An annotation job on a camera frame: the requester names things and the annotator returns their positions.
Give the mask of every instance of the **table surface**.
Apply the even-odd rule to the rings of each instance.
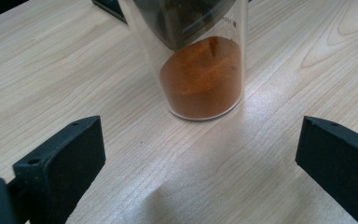
[[[358,0],[249,5],[244,96],[174,117],[129,28],[90,0],[0,15],[0,176],[101,115],[106,165],[67,223],[356,223],[295,163],[304,116],[358,132]]]

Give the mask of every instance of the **light wood surface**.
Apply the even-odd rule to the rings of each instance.
[[[127,26],[90,0],[0,15],[0,176],[101,115],[106,165],[67,223],[356,223],[295,163],[303,116],[358,132],[358,0],[254,0],[240,104],[168,112]]]

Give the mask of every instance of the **glass beaker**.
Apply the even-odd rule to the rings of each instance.
[[[213,119],[240,100],[247,0],[119,0],[169,109]]]

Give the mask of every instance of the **brown powder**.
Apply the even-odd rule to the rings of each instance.
[[[241,96],[241,49],[217,36],[186,46],[162,66],[160,83],[177,115],[187,119],[221,115]]]

